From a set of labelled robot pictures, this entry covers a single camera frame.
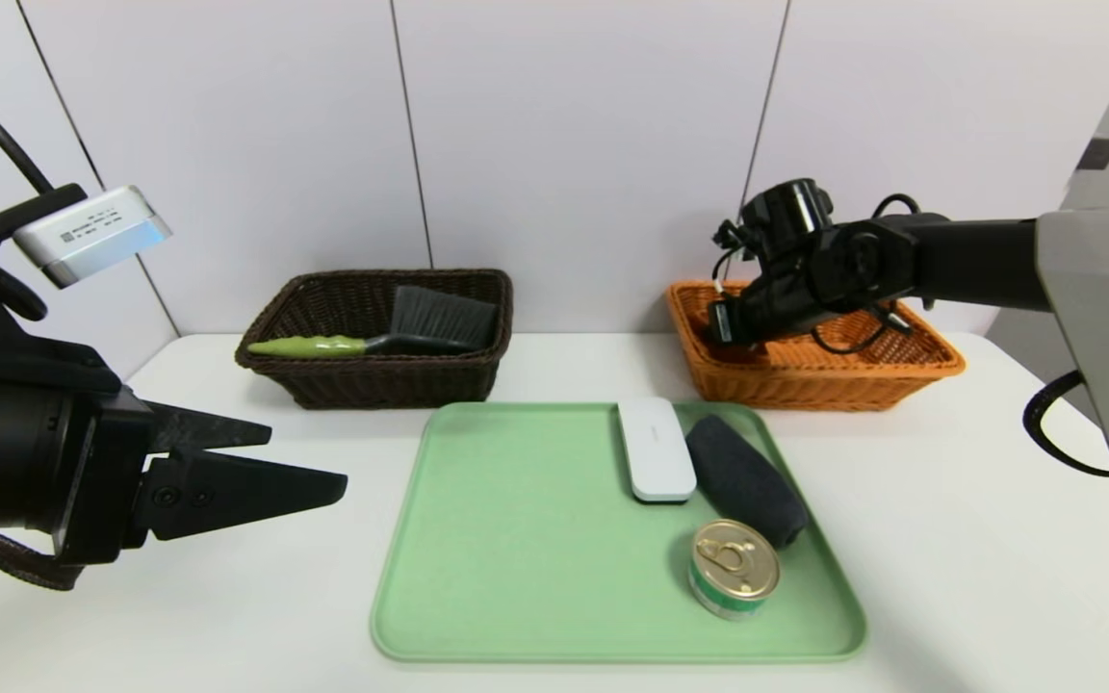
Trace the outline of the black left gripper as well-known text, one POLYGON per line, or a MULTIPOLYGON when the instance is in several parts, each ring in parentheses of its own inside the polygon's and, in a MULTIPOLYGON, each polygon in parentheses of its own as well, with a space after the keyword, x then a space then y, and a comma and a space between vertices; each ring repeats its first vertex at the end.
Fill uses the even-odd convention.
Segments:
POLYGON ((96 565, 122 552, 136 493, 133 534, 171 541, 330 507, 348 489, 343 473, 206 451, 269 444, 267 425, 144 405, 126 389, 0 381, 0 527, 50 536, 61 565, 96 565), (142 473, 146 453, 167 456, 142 473))

